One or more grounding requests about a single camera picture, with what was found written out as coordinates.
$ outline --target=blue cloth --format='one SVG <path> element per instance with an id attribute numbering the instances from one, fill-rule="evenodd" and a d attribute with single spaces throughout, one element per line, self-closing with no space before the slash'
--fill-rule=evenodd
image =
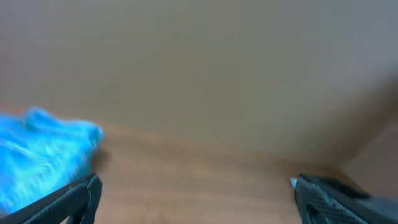
<path id="1" fill-rule="evenodd" d="M 62 121 L 40 108 L 0 114 L 0 213 L 15 212 L 91 172 L 104 138 L 89 121 Z"/>

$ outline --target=wall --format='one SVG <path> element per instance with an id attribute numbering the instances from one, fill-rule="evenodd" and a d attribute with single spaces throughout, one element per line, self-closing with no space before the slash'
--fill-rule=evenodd
<path id="1" fill-rule="evenodd" d="M 398 116 L 390 116 L 343 172 L 365 191 L 383 197 L 398 198 Z"/>
<path id="2" fill-rule="evenodd" d="M 394 101 L 397 6 L 2 0 L 0 103 L 335 165 Z"/>

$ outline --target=wooden surface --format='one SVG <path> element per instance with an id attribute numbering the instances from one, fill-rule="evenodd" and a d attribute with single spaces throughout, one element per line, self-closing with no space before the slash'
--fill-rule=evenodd
<path id="1" fill-rule="evenodd" d="M 290 176 L 334 170 L 106 129 L 96 223 L 301 223 Z"/>

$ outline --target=beige wall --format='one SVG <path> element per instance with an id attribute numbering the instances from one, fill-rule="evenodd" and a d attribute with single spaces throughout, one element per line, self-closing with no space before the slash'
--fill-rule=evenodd
<path id="1" fill-rule="evenodd" d="M 365 191 L 398 198 L 398 116 L 387 121 L 361 153 L 342 167 L 343 172 Z"/>
<path id="2" fill-rule="evenodd" d="M 2 0 L 0 103 L 335 165 L 389 109 L 385 0 Z"/>

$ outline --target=blue towel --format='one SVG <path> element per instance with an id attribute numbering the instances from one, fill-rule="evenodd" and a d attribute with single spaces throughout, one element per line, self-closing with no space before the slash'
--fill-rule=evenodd
<path id="1" fill-rule="evenodd" d="M 103 140 L 89 121 L 62 121 L 41 108 L 0 114 L 0 213 L 12 213 L 91 172 Z"/>

